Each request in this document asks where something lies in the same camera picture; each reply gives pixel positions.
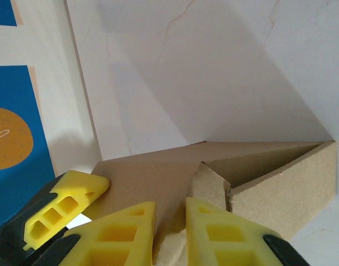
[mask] blue paper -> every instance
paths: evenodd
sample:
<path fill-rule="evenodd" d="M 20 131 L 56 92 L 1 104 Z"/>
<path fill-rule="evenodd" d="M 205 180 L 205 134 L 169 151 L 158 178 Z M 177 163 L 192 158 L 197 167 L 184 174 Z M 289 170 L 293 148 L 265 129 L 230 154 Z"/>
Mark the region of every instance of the blue paper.
<path fill-rule="evenodd" d="M 55 176 L 27 66 L 0 66 L 0 108 L 21 117 L 33 138 L 32 151 L 24 161 L 0 170 L 1 225 Z"/>
<path fill-rule="evenodd" d="M 11 0 L 0 0 L 0 25 L 16 26 Z"/>

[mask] cardboard piece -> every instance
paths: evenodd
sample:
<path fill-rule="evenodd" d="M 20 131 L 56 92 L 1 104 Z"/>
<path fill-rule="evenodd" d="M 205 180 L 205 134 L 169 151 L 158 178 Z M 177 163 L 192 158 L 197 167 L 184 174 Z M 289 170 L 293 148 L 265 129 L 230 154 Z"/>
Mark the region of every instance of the cardboard piece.
<path fill-rule="evenodd" d="M 335 196 L 336 144 L 205 142 L 100 162 L 112 189 L 84 214 L 157 203 L 158 265 L 185 265 L 184 199 L 211 204 L 290 239 Z"/>

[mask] brown cardboard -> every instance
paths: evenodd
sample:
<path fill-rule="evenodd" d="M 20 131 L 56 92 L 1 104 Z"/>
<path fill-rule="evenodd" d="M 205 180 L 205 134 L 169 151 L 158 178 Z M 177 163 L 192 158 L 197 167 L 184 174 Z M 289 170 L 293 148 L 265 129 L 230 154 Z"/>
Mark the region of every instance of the brown cardboard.
<path fill-rule="evenodd" d="M 112 185 L 84 214 L 95 219 L 156 201 L 157 263 L 181 265 L 186 196 L 289 239 L 335 195 L 336 144 L 205 142 L 103 161 L 93 173 L 110 178 Z"/>

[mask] orange circle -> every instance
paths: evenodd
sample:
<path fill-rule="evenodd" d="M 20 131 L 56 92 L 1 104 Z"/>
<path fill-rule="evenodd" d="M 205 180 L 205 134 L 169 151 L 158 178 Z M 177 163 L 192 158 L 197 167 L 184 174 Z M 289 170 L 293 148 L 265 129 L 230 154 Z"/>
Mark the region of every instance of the orange circle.
<path fill-rule="evenodd" d="M 34 145 L 31 130 L 17 114 L 0 108 L 0 170 L 25 160 Z"/>

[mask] blue poster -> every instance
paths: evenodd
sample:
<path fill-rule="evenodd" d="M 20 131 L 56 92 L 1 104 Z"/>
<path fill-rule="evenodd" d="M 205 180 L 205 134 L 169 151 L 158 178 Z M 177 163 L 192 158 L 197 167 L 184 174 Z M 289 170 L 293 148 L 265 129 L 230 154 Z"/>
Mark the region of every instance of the blue poster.
<path fill-rule="evenodd" d="M 53 178 L 28 68 L 0 66 L 0 225 Z"/>
<path fill-rule="evenodd" d="M 0 0 L 0 25 L 16 26 L 11 0 Z"/>

